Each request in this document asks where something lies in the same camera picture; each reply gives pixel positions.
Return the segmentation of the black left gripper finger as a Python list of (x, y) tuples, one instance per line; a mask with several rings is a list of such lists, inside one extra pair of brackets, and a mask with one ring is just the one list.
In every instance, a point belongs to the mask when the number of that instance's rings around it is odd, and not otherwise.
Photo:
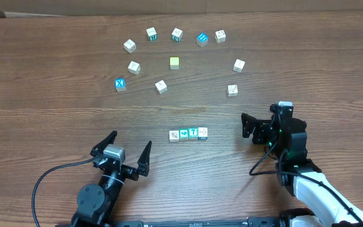
[(137, 161), (138, 164), (137, 172), (139, 175), (145, 177), (148, 176), (149, 174), (149, 159), (151, 154), (151, 146), (152, 146), (152, 141), (149, 141)]
[(96, 156), (98, 153), (103, 153), (104, 149), (109, 145), (113, 144), (117, 136), (117, 131), (112, 131), (109, 135), (95, 145), (90, 152), (91, 156)]

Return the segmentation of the leaf drawing wooden block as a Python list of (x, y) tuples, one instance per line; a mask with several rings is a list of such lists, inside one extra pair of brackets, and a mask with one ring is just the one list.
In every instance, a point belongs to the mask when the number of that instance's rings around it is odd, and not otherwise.
[(169, 131), (169, 141), (171, 143), (178, 142), (180, 140), (179, 130)]

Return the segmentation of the wooden block blue side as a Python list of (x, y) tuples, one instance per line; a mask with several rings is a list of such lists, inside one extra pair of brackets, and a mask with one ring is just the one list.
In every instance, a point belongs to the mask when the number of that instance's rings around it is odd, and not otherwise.
[(198, 128), (198, 140), (207, 140), (208, 138), (208, 128), (199, 127)]

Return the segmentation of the green 4 wooden block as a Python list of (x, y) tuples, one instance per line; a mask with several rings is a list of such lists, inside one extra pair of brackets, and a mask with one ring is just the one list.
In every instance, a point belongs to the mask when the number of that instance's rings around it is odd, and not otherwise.
[(179, 141), (187, 141), (188, 139), (188, 129), (179, 129)]

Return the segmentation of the green 7 wooden block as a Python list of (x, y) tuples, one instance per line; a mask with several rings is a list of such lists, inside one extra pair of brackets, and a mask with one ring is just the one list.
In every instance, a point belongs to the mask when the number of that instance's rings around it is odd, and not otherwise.
[(197, 127), (188, 128), (188, 139), (189, 140), (198, 139), (198, 128)]

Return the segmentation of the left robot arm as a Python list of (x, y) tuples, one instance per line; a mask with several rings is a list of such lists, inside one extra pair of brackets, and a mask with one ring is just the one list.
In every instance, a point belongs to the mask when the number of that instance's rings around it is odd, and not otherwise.
[(112, 131), (91, 149), (93, 166), (103, 173), (97, 184), (85, 185), (79, 191), (71, 226), (111, 226), (113, 208), (125, 181), (148, 176), (152, 142), (147, 143), (134, 168), (124, 164), (125, 149), (115, 144), (116, 136), (117, 131)]

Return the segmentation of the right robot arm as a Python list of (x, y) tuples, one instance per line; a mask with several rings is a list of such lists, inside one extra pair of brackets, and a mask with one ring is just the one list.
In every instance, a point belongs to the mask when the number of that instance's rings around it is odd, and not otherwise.
[(363, 211), (356, 208), (327, 180), (307, 157), (307, 124), (288, 114), (274, 113), (270, 120), (241, 114), (242, 136), (266, 145), (266, 153), (249, 175), (276, 175), (291, 196), (303, 202), (323, 226), (363, 226)]

